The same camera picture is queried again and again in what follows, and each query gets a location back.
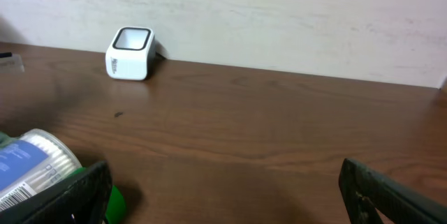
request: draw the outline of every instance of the wood grain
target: wood grain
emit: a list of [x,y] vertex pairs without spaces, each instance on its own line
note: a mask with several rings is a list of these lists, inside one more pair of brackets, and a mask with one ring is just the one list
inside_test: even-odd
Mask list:
[[42,128],[84,165],[106,159],[126,223],[348,223],[345,157],[447,204],[438,89],[183,61],[129,82],[101,53],[0,51],[25,64],[0,75],[0,129]]

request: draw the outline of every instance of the white wall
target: white wall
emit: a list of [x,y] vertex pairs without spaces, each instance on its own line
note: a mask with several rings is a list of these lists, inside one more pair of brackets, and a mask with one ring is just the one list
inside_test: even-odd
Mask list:
[[447,0],[0,0],[0,40],[104,52],[151,27],[168,57],[438,87]]

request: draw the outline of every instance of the small white box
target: small white box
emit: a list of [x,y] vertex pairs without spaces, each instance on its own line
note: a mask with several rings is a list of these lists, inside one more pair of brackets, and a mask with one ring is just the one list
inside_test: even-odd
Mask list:
[[121,28],[105,53],[107,74],[124,80],[145,79],[155,57],[155,44],[151,29]]

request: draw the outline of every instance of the plastic container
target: plastic container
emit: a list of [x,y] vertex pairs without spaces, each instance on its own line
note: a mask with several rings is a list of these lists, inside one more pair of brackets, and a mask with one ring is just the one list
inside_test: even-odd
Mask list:
[[5,143],[0,149],[0,211],[44,191],[82,167],[65,144],[44,130],[33,129]]
[[143,80],[155,58],[156,41],[149,28],[124,27],[105,53],[107,74],[116,79]]

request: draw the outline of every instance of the black object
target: black object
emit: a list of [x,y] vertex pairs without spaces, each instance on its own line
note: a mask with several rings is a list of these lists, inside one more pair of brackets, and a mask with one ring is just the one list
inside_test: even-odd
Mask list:
[[[144,31],[147,31],[147,36],[146,36],[146,39],[145,39],[145,43],[142,45],[142,47],[141,47],[140,49],[132,49],[132,48],[128,48],[128,47],[117,47],[118,39],[119,39],[119,37],[121,36],[121,33],[122,33],[125,29],[134,29],[134,30],[144,30]],[[135,51],[142,50],[142,49],[146,48],[146,44],[147,44],[147,41],[149,40],[149,37],[150,37],[150,36],[151,36],[151,31],[150,31],[149,29],[145,29],[145,28],[125,27],[125,28],[122,28],[122,29],[119,30],[119,32],[118,32],[118,36],[116,37],[116,39],[115,39],[115,41],[113,42],[113,45],[112,45],[112,46],[113,46],[113,48],[116,49],[116,50],[135,50]]]
[[376,209],[397,224],[447,223],[447,208],[355,160],[344,160],[339,187],[352,224],[382,224]]
[[0,53],[0,58],[6,58],[6,57],[12,57],[13,53],[11,52],[5,52],[5,53]]
[[101,161],[0,212],[0,223],[100,224],[111,190],[109,168]]

